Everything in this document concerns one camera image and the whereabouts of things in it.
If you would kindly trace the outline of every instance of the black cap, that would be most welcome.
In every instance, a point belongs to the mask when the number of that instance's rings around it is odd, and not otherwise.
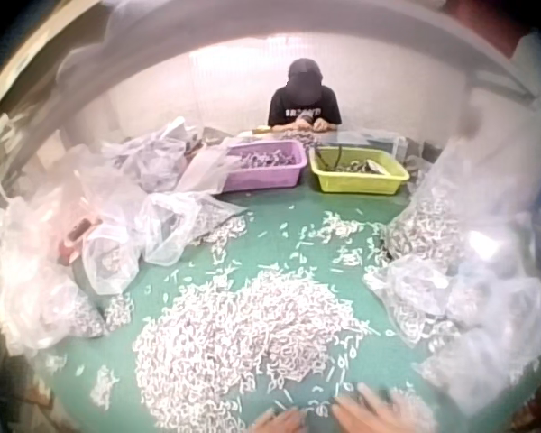
[[[302,106],[314,104],[322,95],[323,74],[311,59],[297,59],[289,67],[287,92],[291,99]]]

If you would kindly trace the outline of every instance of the clear plastic bag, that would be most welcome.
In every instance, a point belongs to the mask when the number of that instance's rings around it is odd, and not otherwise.
[[[443,316],[449,298],[449,278],[430,261],[406,255],[389,265],[389,286],[415,309]]]
[[[388,226],[385,241],[394,258],[414,253],[442,269],[456,267],[470,227],[531,208],[541,186],[541,107],[523,108],[507,131],[481,129],[447,144]]]
[[[0,262],[0,323],[10,355],[35,355],[68,335],[102,335],[102,317],[64,270],[46,262],[39,269],[21,283]]]
[[[190,235],[192,240],[209,234],[215,230],[215,228],[222,225],[227,219],[234,217],[245,210],[244,207],[217,200],[208,194],[191,193],[190,196],[201,206],[197,221],[192,229],[192,234]]]
[[[171,266],[192,241],[200,204],[186,194],[150,194],[138,216],[144,239],[142,255],[147,263]]]
[[[500,280],[484,273],[471,282],[477,281],[483,284],[479,309],[462,320],[474,328],[416,366],[470,415],[492,402],[517,372],[541,355],[539,279]],[[453,294],[461,292],[454,288]]]
[[[240,156],[230,156],[229,148],[205,147],[198,151],[175,188],[176,192],[220,194],[232,170],[240,168]]]
[[[185,151],[191,145],[187,135],[184,119],[179,117],[157,132],[126,143],[104,143],[102,153],[144,191],[169,192],[187,168]]]
[[[207,194],[150,194],[137,219],[145,262],[171,266],[188,244],[243,210]]]
[[[451,279],[451,293],[445,314],[462,329],[477,326],[491,296],[491,285],[497,276],[482,263],[462,263]]]
[[[497,342],[511,371],[525,368],[541,355],[541,281],[493,282],[481,326]]]
[[[385,306],[391,323],[398,330],[403,341],[410,347],[417,345],[421,341],[427,341],[429,350],[434,352],[458,337],[459,330],[452,321],[416,308],[412,303],[412,296],[410,296],[413,294],[412,292],[403,298],[395,291],[393,282],[396,280],[397,275],[400,279],[405,269],[401,269],[402,267],[399,264],[399,267],[392,270],[392,264],[378,269],[371,267],[365,273],[363,280]],[[421,282],[424,290],[428,289],[429,281],[425,278]],[[437,299],[435,298],[435,290],[431,290],[426,294],[431,299],[430,302],[434,305],[434,308],[437,307],[437,301],[439,301],[438,305],[442,308],[445,307],[447,301],[445,298],[447,288],[443,287],[444,283],[442,281],[439,285],[441,287],[437,290]]]
[[[96,293],[117,295],[136,277],[140,255],[126,227],[103,223],[84,241],[82,262]]]
[[[508,360],[493,343],[484,329],[473,329],[414,367],[472,415],[509,386]]]

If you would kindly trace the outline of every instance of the person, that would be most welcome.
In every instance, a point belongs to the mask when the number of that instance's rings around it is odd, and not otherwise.
[[[333,415],[343,431],[347,433],[415,433],[412,420],[407,419],[407,410],[401,410],[404,401],[383,402],[367,386],[360,383],[358,391],[365,404],[350,397],[336,397]],[[304,416],[295,409],[274,416],[267,410],[249,429],[250,433],[301,433],[305,431]]]
[[[289,81],[270,101],[272,131],[303,130],[323,133],[341,124],[335,92],[323,86],[323,74],[314,60],[298,59],[289,67]]]

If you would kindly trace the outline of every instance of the red object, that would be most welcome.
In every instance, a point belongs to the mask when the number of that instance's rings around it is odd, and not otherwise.
[[[509,58],[513,56],[519,39],[529,33],[528,27],[485,0],[452,0],[447,3],[445,11]]]

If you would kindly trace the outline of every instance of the table surface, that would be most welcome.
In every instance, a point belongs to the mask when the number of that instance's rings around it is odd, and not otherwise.
[[[134,367],[135,354],[132,350],[133,340],[141,332],[146,317],[156,318],[164,307],[163,295],[169,294],[171,300],[179,295],[178,284],[170,275],[178,270],[178,281],[191,277],[192,282],[202,284],[210,278],[207,271],[215,271],[231,260],[242,265],[232,274],[235,283],[233,290],[243,286],[247,278],[254,277],[261,269],[259,265],[288,264],[290,269],[301,266],[298,259],[291,259],[298,242],[298,233],[303,226],[322,225],[326,211],[338,213],[342,219],[360,222],[388,223],[407,204],[407,197],[399,194],[394,197],[377,197],[361,195],[327,195],[318,191],[316,180],[310,173],[305,173],[298,187],[294,189],[274,189],[254,191],[253,193],[225,194],[222,200],[245,206],[252,212],[246,216],[247,232],[243,236],[232,239],[226,246],[225,263],[214,265],[209,244],[190,246],[182,259],[172,267],[141,264],[141,270],[127,292],[134,302],[132,322],[117,329],[108,336],[97,339],[67,338],[49,351],[43,351],[35,358],[35,366],[45,382],[60,398],[65,409],[80,425],[84,432],[150,432],[154,427],[154,418],[148,409],[141,404],[141,394],[137,388]],[[283,237],[279,227],[289,223],[286,231],[289,237]],[[486,433],[501,431],[513,411],[541,383],[541,363],[536,371],[530,369],[521,383],[509,390],[501,398],[472,419],[466,419],[456,407],[442,394],[432,389],[412,369],[413,363],[423,361],[427,354],[423,347],[411,349],[398,336],[386,336],[385,331],[393,329],[385,308],[362,282],[363,266],[374,264],[368,255],[367,239],[372,237],[368,226],[352,235],[353,242],[345,244],[344,240],[333,238],[328,244],[315,242],[313,246],[305,246],[304,255],[307,263],[304,266],[316,266],[315,280],[334,284],[338,290],[337,297],[353,301],[354,315],[360,320],[369,320],[371,327],[381,336],[367,336],[361,342],[356,359],[352,360],[346,374],[346,382],[365,382],[374,388],[406,389],[407,382],[414,386],[429,407],[435,412],[440,431],[454,433],[471,431]],[[363,266],[344,267],[344,273],[335,273],[332,260],[337,257],[340,246],[349,248],[361,247],[364,250]],[[84,281],[84,273],[80,266],[75,267],[77,281]],[[92,295],[92,289],[81,283]],[[151,286],[150,294],[145,290]],[[93,300],[101,307],[107,305],[109,299],[92,295]],[[67,355],[68,361],[63,369],[49,374],[43,370],[43,359],[47,353]],[[84,365],[80,376],[75,371]],[[90,392],[96,383],[96,372],[106,365],[114,370],[120,382],[112,390],[110,409],[104,411],[90,400]],[[243,400],[241,417],[249,424],[269,407],[274,400],[288,405],[285,394],[275,391],[267,394],[267,379],[257,378],[257,390],[253,398]],[[324,391],[320,394],[311,388],[320,385]],[[335,381],[325,383],[319,375],[309,375],[302,383],[288,382],[294,402],[299,407],[307,407],[310,400],[325,401],[335,394]],[[232,390],[230,397],[236,395]],[[329,415],[328,419],[319,418],[310,412],[307,417],[309,431],[338,431]]]

